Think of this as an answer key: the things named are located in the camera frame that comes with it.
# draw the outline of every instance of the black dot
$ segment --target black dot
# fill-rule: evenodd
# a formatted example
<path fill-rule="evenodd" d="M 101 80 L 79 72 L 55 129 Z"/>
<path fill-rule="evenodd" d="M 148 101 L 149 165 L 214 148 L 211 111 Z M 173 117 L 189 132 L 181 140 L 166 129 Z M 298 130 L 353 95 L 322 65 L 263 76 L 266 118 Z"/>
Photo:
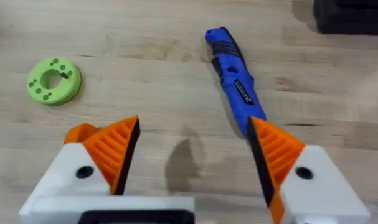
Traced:
<path fill-rule="evenodd" d="M 298 177 L 301 177 L 302 179 L 305 179 L 305 180 L 313 179 L 312 171 L 306 167 L 297 167 L 295 169 L 295 173 L 298 175 Z"/>
<path fill-rule="evenodd" d="M 229 72 L 235 72 L 235 73 L 238 72 L 237 69 L 236 69 L 235 67 L 233 67 L 233 66 L 230 66 L 229 68 L 227 68 L 227 70 L 228 70 Z"/>
<path fill-rule="evenodd" d="M 94 173 L 95 169 L 91 166 L 83 166 L 77 170 L 75 176 L 79 179 L 90 177 Z"/>

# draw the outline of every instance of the green ring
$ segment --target green ring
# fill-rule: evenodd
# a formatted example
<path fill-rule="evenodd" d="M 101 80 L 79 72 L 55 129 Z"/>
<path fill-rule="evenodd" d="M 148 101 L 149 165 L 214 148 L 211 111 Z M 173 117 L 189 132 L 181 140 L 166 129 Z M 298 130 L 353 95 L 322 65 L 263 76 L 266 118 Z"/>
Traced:
<path fill-rule="evenodd" d="M 62 76 L 59 85 L 53 89 L 47 88 L 51 70 L 56 70 Z M 39 62 L 28 74 L 27 89 L 28 94 L 39 103 L 61 105 L 78 93 L 81 81 L 81 73 L 71 61 L 48 58 Z"/>

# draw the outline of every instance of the orange gripper pad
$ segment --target orange gripper pad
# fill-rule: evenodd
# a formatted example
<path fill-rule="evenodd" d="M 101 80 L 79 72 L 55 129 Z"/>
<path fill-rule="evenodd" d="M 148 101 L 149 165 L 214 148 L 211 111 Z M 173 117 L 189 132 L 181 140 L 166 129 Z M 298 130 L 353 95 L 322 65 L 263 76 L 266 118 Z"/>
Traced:
<path fill-rule="evenodd" d="M 112 195 L 123 194 L 139 135 L 139 118 L 133 116 L 99 130 L 82 142 L 110 185 Z"/>
<path fill-rule="evenodd" d="M 284 130 L 254 117 L 248 118 L 247 135 L 266 204 L 274 224 L 279 224 L 284 214 L 280 186 L 305 144 Z"/>
<path fill-rule="evenodd" d="M 82 142 L 83 140 L 90 137 L 92 134 L 95 134 L 96 132 L 96 127 L 87 123 L 80 124 L 68 131 L 68 133 L 64 137 L 64 144 Z"/>

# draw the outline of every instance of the wood grain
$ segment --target wood grain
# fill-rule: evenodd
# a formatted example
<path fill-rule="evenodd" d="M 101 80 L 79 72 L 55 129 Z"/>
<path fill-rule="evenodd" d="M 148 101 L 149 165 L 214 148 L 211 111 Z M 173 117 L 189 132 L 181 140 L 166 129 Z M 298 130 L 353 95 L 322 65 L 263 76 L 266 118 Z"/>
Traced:
<path fill-rule="evenodd" d="M 378 224 L 378 37 L 319 35 L 311 0 L 0 0 L 0 223 L 17 211 L 76 124 L 138 114 L 130 195 L 194 195 L 203 223 L 271 223 L 204 32 L 241 46 L 269 120 L 326 148 Z M 71 102 L 26 93 L 30 69 L 67 57 Z"/>

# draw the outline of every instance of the blue handle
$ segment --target blue handle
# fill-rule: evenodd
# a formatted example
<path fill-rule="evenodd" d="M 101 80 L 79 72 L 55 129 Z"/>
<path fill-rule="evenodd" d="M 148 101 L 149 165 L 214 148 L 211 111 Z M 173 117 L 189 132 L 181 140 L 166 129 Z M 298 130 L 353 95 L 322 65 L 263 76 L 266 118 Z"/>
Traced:
<path fill-rule="evenodd" d="M 220 77 L 234 119 L 243 136 L 247 136 L 247 120 L 254 116 L 266 120 L 253 87 L 253 78 L 247 70 L 243 55 L 225 27 L 210 29 L 206 41 L 212 48 L 212 65 Z"/>

